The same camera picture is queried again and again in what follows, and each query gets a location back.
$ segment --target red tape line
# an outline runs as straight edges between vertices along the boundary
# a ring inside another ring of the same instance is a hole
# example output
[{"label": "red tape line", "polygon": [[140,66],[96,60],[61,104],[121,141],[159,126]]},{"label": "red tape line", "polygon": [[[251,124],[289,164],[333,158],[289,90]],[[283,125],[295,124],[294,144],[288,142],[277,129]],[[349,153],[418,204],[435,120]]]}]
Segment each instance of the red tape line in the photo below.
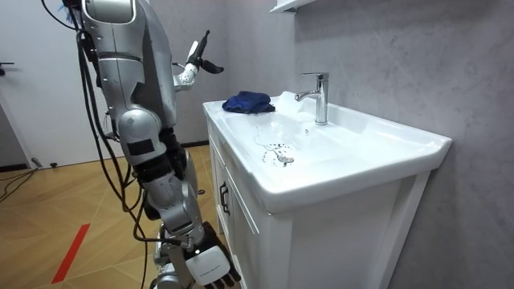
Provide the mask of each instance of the red tape line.
[{"label": "red tape line", "polygon": [[80,227],[77,235],[75,236],[75,239],[73,240],[73,243],[70,246],[70,249],[67,251],[66,256],[64,256],[64,259],[61,262],[61,266],[57,270],[57,273],[55,273],[54,279],[51,281],[52,284],[64,281],[64,278],[66,277],[66,274],[68,270],[70,270],[71,264],[73,263],[73,259],[75,259],[80,245],[82,244],[84,237],[86,237],[86,233],[88,232],[90,225],[91,224],[85,224]]}]

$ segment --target cabinet door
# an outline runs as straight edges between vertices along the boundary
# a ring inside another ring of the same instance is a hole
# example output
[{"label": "cabinet door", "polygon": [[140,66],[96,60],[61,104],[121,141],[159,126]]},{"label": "cabinet door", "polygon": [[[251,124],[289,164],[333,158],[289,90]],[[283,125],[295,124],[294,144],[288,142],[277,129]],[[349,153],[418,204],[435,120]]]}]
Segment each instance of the cabinet door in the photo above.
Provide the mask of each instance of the cabinet door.
[{"label": "cabinet door", "polygon": [[214,172],[213,172],[213,180],[216,185],[214,185],[214,197],[216,201],[216,212],[218,214],[218,219],[221,222],[221,225],[219,226],[219,232],[225,234],[225,238],[228,242],[230,242],[230,238],[233,236],[230,236],[230,232],[232,229],[232,221],[230,217],[230,210],[231,210],[231,201],[230,201],[230,194],[231,189],[230,185],[228,183],[228,178],[226,175],[226,169],[225,166],[222,163],[221,158],[216,152],[216,149],[211,148],[214,150]]},{"label": "cabinet door", "polygon": [[237,256],[243,286],[246,289],[259,289],[259,233],[252,230],[235,193],[232,194],[234,233],[236,236],[234,254]]}]

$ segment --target door frame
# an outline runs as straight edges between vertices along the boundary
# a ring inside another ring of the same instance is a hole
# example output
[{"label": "door frame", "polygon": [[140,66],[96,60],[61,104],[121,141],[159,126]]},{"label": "door frame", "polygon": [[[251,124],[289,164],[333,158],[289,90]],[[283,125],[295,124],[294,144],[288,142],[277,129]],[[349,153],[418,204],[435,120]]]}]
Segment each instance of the door frame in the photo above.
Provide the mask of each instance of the door frame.
[{"label": "door frame", "polygon": [[25,164],[27,167],[31,169],[36,169],[37,165],[30,161],[31,159],[31,153],[29,152],[29,149],[25,143],[25,140],[23,139],[22,133],[18,129],[18,125],[16,124],[16,120],[10,113],[9,105],[7,104],[7,101],[4,98],[4,95],[0,92],[0,105],[2,105],[3,112],[6,114],[7,121],[9,121],[10,127],[13,129],[14,135],[18,139],[19,145],[22,147],[23,154],[25,155]]}]

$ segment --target baseboard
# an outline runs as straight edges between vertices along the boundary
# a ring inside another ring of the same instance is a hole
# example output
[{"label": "baseboard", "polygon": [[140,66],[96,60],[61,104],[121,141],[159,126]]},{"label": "baseboard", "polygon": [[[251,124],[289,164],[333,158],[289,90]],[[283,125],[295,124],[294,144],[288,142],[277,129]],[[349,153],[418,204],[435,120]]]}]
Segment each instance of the baseboard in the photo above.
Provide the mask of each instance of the baseboard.
[{"label": "baseboard", "polygon": [[209,145],[209,141],[208,140],[200,140],[200,141],[194,141],[194,142],[190,142],[190,143],[181,144],[181,146],[183,148],[193,148],[195,146],[203,146],[203,145]]},{"label": "baseboard", "polygon": [[4,166],[0,166],[0,173],[12,172],[15,170],[20,170],[20,169],[29,169],[29,167],[27,166],[27,164],[4,165]]}]

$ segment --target faucet handle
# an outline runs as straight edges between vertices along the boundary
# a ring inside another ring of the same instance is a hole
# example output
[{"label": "faucet handle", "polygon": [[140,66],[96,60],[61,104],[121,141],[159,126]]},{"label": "faucet handle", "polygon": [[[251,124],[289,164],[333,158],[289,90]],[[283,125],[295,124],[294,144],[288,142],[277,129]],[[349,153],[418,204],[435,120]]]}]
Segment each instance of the faucet handle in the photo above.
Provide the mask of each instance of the faucet handle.
[{"label": "faucet handle", "polygon": [[305,73],[300,73],[300,75],[315,75],[317,80],[326,81],[326,80],[328,80],[330,73],[328,73],[328,72],[305,72]]}]

